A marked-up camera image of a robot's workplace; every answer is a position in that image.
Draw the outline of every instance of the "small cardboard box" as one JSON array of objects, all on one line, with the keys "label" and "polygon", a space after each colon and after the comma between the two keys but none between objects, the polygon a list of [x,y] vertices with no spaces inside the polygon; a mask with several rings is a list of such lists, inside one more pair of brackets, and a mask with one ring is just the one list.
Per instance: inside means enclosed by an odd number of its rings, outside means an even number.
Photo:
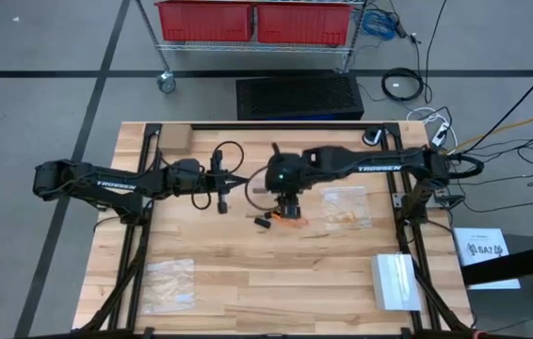
[{"label": "small cardboard box", "polygon": [[158,149],[164,155],[185,155],[191,153],[191,134],[188,124],[163,124]]}]

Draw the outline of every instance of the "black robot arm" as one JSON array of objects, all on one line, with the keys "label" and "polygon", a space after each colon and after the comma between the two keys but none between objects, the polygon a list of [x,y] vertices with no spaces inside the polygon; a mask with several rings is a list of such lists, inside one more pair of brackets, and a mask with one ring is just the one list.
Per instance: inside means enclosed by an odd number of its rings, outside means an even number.
[{"label": "black robot arm", "polygon": [[[344,147],[324,146],[302,152],[281,153],[273,144],[275,154],[268,161],[265,187],[278,195],[277,203],[285,218],[299,218],[297,194],[318,183],[346,178],[352,173],[373,173],[405,170],[415,177],[417,185],[405,197],[404,214],[424,215],[426,202],[436,189],[448,185],[449,179],[478,175],[484,164],[469,156],[441,155],[428,148],[409,148],[403,151],[353,152]],[[470,171],[448,171],[448,161],[467,161],[476,165]]]},{"label": "black robot arm", "polygon": [[[221,159],[222,151],[216,151],[206,173],[198,160],[182,159],[140,174],[69,160],[49,161],[36,167],[32,191],[44,201],[67,195],[95,207],[113,208],[122,223],[132,225],[148,221],[143,198],[163,200],[169,196],[218,193],[218,211],[224,214],[224,196],[247,179],[223,170]],[[109,188],[127,192],[121,194]]]}]

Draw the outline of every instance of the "wooden tabletop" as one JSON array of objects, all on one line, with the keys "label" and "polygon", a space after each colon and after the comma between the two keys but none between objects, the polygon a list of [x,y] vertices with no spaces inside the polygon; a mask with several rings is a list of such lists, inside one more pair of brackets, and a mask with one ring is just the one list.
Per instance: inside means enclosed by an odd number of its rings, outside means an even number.
[{"label": "wooden tabletop", "polygon": [[[428,142],[423,123],[402,121],[399,125],[406,148]],[[137,170],[144,126],[143,122],[122,124],[112,168]],[[192,153],[185,157],[197,158],[208,167],[215,146],[235,140],[246,151],[237,175],[248,177],[272,156],[271,142],[277,142],[287,153],[322,145],[340,145],[353,151],[370,149],[361,142],[361,135],[358,130],[339,129],[201,130],[193,132]],[[234,168],[239,161],[237,148],[226,146],[222,151],[224,168]],[[169,161],[177,158],[180,156],[167,156]],[[262,178],[264,174],[250,187],[260,187]],[[337,186],[364,187],[370,227],[328,226],[323,189]],[[226,215],[218,214],[216,197],[203,211],[195,209],[189,197],[170,197],[155,205],[147,263],[193,259],[195,307],[160,315],[139,311],[136,331],[149,326],[157,333],[394,334],[401,327],[412,326],[407,312],[384,312],[375,304],[370,258],[398,251],[385,174],[350,175],[305,191],[299,198],[307,224],[299,228],[274,223],[267,231],[255,225],[253,218],[260,212],[246,202],[243,191],[241,186],[227,195]],[[273,203],[266,194],[252,197],[262,205]],[[202,205],[206,198],[199,196],[197,202]],[[445,212],[432,210],[428,215],[448,225]],[[102,213],[99,219],[113,216]],[[90,320],[113,288],[124,230],[117,220],[98,227],[74,328]],[[433,225],[423,225],[422,230],[433,284],[469,326],[472,315],[452,237]],[[408,238],[412,238],[409,229]],[[122,307],[123,324],[127,302]],[[425,307],[422,317],[428,327]]]}]

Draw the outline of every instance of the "white cardboard box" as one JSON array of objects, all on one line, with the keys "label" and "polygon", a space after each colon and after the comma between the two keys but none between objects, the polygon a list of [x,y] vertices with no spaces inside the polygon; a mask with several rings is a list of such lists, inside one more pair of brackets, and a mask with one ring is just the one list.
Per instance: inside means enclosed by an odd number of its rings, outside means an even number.
[{"label": "white cardboard box", "polygon": [[371,258],[378,309],[421,311],[421,299],[409,254],[378,254]]}]

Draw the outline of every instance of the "cable bundle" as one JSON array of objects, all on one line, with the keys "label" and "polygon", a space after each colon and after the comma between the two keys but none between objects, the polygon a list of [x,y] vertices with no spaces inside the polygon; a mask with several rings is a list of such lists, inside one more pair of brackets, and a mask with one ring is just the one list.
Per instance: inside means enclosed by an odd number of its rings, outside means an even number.
[{"label": "cable bundle", "polygon": [[361,33],[378,37],[383,41],[395,38],[397,18],[394,13],[382,10],[368,10],[361,22]]}]

